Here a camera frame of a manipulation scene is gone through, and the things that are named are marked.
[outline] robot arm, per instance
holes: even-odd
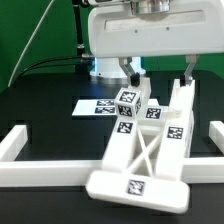
[[[223,0],[104,3],[89,16],[90,47],[98,58],[224,51]]]

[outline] black table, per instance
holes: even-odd
[[[183,72],[156,72],[152,98],[168,105],[174,78]],[[195,129],[192,157],[222,156],[208,137],[209,122],[224,121],[224,81],[195,72]],[[16,124],[26,124],[29,141],[17,161],[101,159],[116,117],[73,118],[79,99],[111,99],[121,86],[93,84],[82,74],[33,74],[0,94],[0,138]],[[216,223],[224,221],[224,184],[191,185],[190,208],[174,215],[92,200],[84,187],[0,189],[0,223]]]

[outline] white plastic part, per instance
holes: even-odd
[[[28,140],[25,125],[16,125],[0,143],[0,161],[14,161]]]
[[[116,115],[114,99],[78,100],[72,116]]]
[[[101,161],[0,162],[0,187],[83,186]]]
[[[132,161],[136,146],[136,122],[117,119],[103,156],[102,169],[124,171]]]
[[[183,213],[188,208],[189,187],[180,181],[96,171],[86,188],[92,198],[106,201],[173,213]]]
[[[172,0],[167,13],[133,16],[131,4],[94,8],[89,40],[98,58],[224,51],[224,0]]]
[[[185,159],[182,181],[186,183],[224,183],[224,157]]]
[[[120,119],[137,121],[142,108],[142,92],[138,88],[121,88],[114,104]]]
[[[192,137],[192,106],[195,81],[190,86],[180,87],[180,80],[175,80],[169,116],[165,123],[155,176],[167,180],[180,180],[183,162],[189,154],[189,139]]]
[[[211,121],[209,137],[224,154],[224,124],[221,121]]]

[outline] white block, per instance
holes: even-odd
[[[86,189],[95,199],[173,213],[185,212],[189,202],[189,187],[185,183],[140,175],[95,171]]]
[[[103,156],[102,169],[122,172],[131,162],[136,145],[136,122],[117,120]]]
[[[193,133],[194,89],[194,81],[190,86],[184,87],[180,87],[179,80],[174,82],[169,114],[155,167],[155,176],[158,178],[181,179],[184,158],[190,153],[189,148]]]
[[[0,143],[0,161],[14,161],[27,140],[26,125],[16,125]]]
[[[209,137],[224,154],[224,124],[221,121],[211,121]]]
[[[118,117],[135,120],[142,106],[141,91],[121,88],[115,98],[114,104]]]
[[[138,124],[147,126],[164,127],[167,120],[168,107],[146,106],[142,109]]]
[[[99,160],[0,162],[0,187],[83,186]]]

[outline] green wall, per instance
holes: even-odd
[[[0,92],[7,87],[13,68],[49,2],[50,0],[0,0]],[[83,36],[89,51],[88,12],[89,9],[81,9]],[[55,0],[18,71],[42,59],[75,55],[74,27],[71,0]],[[200,57],[197,69],[213,71],[224,77],[223,65],[224,54],[204,55]],[[145,58],[143,67],[148,71],[183,70],[186,63],[184,56]]]

